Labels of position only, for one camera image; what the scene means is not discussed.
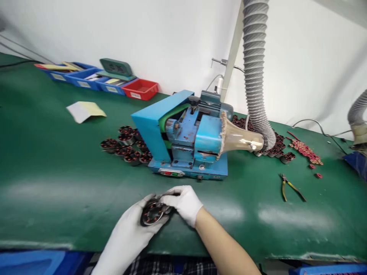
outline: blue machine housing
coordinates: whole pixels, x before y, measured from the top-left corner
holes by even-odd
[[[183,90],[131,115],[153,160],[149,168],[167,176],[223,180],[228,175],[227,154],[216,160],[221,149],[222,122],[219,112],[188,107],[165,121],[161,133],[159,120],[175,107],[189,102],[194,93]]]

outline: yellow handle pliers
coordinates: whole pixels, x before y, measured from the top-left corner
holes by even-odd
[[[293,186],[293,184],[292,183],[290,183],[288,180],[287,180],[287,178],[286,178],[286,176],[283,174],[279,174],[280,175],[280,177],[283,179],[283,183],[282,183],[282,194],[283,194],[283,199],[284,199],[284,201],[287,201],[287,197],[286,197],[286,194],[284,193],[284,186],[286,185],[286,183],[290,186],[290,187],[292,187],[293,188],[293,190],[294,191],[296,191],[297,192],[297,194],[301,197],[301,199],[304,201],[304,202],[306,202],[306,199],[305,199],[305,197],[301,194],[301,192],[296,188],[296,187],[294,187]]]

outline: green tabletop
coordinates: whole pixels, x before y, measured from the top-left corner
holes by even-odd
[[[19,60],[0,55],[0,65]],[[281,135],[292,131],[324,165],[312,171],[297,153],[284,165],[276,158],[232,151],[224,181],[170,178],[143,166],[130,167],[99,147],[102,140],[116,138],[119,127],[133,126],[131,113],[166,95],[145,102],[78,88],[52,81],[32,63],[0,69],[0,88],[0,248],[101,251],[133,203],[149,193],[189,184],[255,261],[367,260],[366,185],[341,159],[342,151],[330,138],[271,123]],[[77,124],[66,110],[77,101],[97,103],[107,118]],[[323,179],[314,177],[315,172]],[[286,174],[307,202],[289,186],[288,202],[282,200],[279,173]],[[147,251],[207,255],[196,231],[178,214]]]

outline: hand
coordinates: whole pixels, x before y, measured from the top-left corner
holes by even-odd
[[[150,239],[168,221],[163,216],[153,225],[140,225],[140,217],[148,200],[155,194],[146,196],[131,206],[117,222],[111,236],[98,260],[92,275],[121,275],[148,245]]]
[[[191,227],[195,228],[196,215],[203,204],[190,185],[176,186],[169,189],[161,197],[161,202],[176,208],[181,217]]]

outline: dust extraction hose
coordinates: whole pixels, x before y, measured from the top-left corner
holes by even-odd
[[[363,114],[367,108],[367,90],[365,90],[353,103],[348,112],[349,125],[364,123]]]
[[[264,136],[264,150],[273,148],[276,137],[266,117],[263,68],[268,0],[244,0],[244,65],[248,114],[254,130]]]

